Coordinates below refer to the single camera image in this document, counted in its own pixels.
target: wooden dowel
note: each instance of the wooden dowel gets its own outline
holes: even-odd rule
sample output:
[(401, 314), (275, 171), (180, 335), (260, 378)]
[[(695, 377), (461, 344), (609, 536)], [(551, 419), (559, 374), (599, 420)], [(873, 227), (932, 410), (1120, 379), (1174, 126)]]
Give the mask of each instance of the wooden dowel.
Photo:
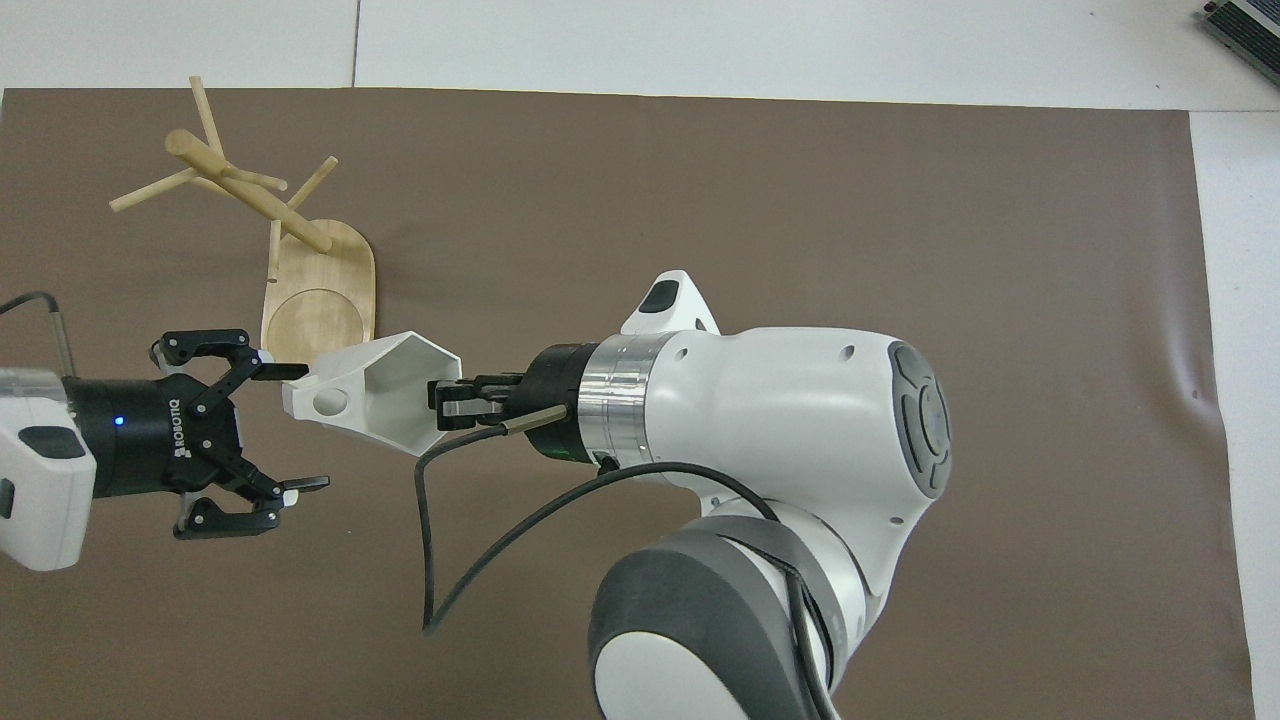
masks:
[(268, 190), (279, 190), (280, 192), (289, 190), (289, 183), (282, 181), (280, 178), (273, 178), (271, 176), (264, 176), (262, 173), (251, 173), (248, 170), (232, 168), (229, 165), (223, 168), (223, 177), (243, 182), (251, 182), (253, 184), (260, 184)]
[(119, 213), (120, 210), (133, 208), (134, 205), (142, 202), (143, 200), (150, 200), (156, 195), (160, 195), (161, 192), (168, 192), (178, 187), (179, 184), (192, 181), (197, 177), (200, 177), (200, 173), (197, 173), (193, 168), (187, 168), (186, 170), (174, 173), (166, 178), (160, 178), (148, 186), (140, 187), (133, 192), (129, 192), (128, 195), (122, 195), (115, 200), (108, 202), (108, 205), (111, 206), (113, 211)]
[(280, 220), (271, 220), (271, 238), (266, 250), (266, 282), (274, 283), (280, 274)]
[(219, 155), (223, 152), (223, 141), (218, 137), (218, 126), (214, 124), (214, 110), (209, 106), (209, 96), (205, 95), (205, 83), (200, 76), (191, 76), (191, 92), (196, 96), (196, 111), (200, 113), (200, 124), (205, 128), (205, 140)]
[(324, 181), (324, 178), (328, 177), (329, 173), (332, 173), (335, 167), (338, 167), (338, 159), (334, 158), (333, 155), (329, 155), (329, 158), (325, 159), (324, 163), (320, 163), (320, 167), (316, 168), (316, 172), (311, 173), (311, 177), (307, 178), (307, 182), (302, 183), (302, 187), (300, 187), (298, 191), (293, 193), (293, 197), (291, 197), (289, 201), (285, 202), (285, 205), (288, 205), (291, 210), (297, 210), (298, 205), (302, 205), (302, 201), (310, 197), (311, 193), (315, 192), (316, 187), (320, 187), (320, 182)]
[(289, 209), (279, 197), (268, 192), (265, 187), (250, 184), (223, 177), (223, 169), (230, 163), (218, 155), (211, 147), (200, 141), (189, 131), (175, 129), (164, 140), (164, 147), (170, 155), (180, 158), (196, 169), (201, 176), (214, 181), (223, 190), (232, 193), (242, 202), (257, 210), (269, 220), (280, 220), (284, 231), (293, 237), (307, 243), (316, 252), (329, 252), (333, 240), (310, 220)]
[(205, 188), (205, 190), (207, 190), (210, 192), (216, 192), (218, 195), (221, 195), (223, 197), (230, 197), (232, 200), (236, 199), (234, 195), (232, 195), (230, 192), (227, 192), (225, 190), (221, 188), (221, 186), (216, 184), (211, 179), (205, 179), (202, 177), (196, 177), (195, 179), (191, 181), (191, 184), (193, 184), (196, 187), (202, 187), (202, 188)]

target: wooden base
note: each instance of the wooden base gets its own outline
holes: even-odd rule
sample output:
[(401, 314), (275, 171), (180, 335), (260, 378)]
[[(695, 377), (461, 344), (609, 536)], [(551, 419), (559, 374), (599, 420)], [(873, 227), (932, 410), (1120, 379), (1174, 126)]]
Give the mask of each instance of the wooden base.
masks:
[(321, 255), (292, 234), (280, 238), (275, 282), (262, 302), (262, 347), (276, 363), (311, 364), (317, 355), (374, 338), (374, 252), (351, 225), (312, 220), (333, 238)]

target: white table surface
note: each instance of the white table surface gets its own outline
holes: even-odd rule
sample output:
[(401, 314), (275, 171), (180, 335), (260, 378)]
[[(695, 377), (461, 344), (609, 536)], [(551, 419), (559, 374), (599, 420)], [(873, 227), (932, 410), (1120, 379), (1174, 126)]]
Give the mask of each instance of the white table surface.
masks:
[[(1257, 716), (1280, 720), (1280, 88), (1198, 3), (0, 0), (4, 87), (404, 86), (1192, 110)], [(0, 104), (3, 118), (3, 104)]]

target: silver metal ring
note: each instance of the silver metal ring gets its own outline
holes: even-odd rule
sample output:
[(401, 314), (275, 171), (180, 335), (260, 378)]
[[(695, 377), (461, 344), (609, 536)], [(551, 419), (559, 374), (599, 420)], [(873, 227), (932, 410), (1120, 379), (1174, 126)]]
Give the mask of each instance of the silver metal ring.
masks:
[(622, 468), (653, 462), (644, 400), (654, 360), (672, 334), (616, 334), (591, 354), (577, 391), (577, 424), (593, 461), (608, 455)]

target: wooden tree stand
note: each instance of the wooden tree stand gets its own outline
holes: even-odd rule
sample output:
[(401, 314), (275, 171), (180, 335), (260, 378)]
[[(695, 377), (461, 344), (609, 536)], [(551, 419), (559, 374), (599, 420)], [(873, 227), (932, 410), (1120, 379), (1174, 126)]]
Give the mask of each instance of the wooden tree stand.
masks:
[(308, 220), (298, 211), (338, 164), (330, 156), (288, 201), (283, 179), (237, 168), (227, 160), (200, 77), (191, 78), (206, 145), (184, 129), (165, 137), (165, 150), (188, 165), (110, 202), (119, 213), (178, 186), (192, 183), (239, 200), (271, 222), (261, 347), (278, 363), (311, 364), (317, 355), (374, 338), (374, 252), (351, 225)]

